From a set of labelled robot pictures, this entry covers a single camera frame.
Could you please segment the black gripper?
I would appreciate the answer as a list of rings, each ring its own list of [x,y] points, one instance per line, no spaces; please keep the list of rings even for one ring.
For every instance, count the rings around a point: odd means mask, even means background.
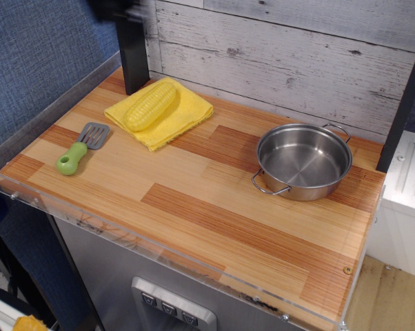
[[[132,0],[87,0],[99,21],[141,21],[141,5]]]

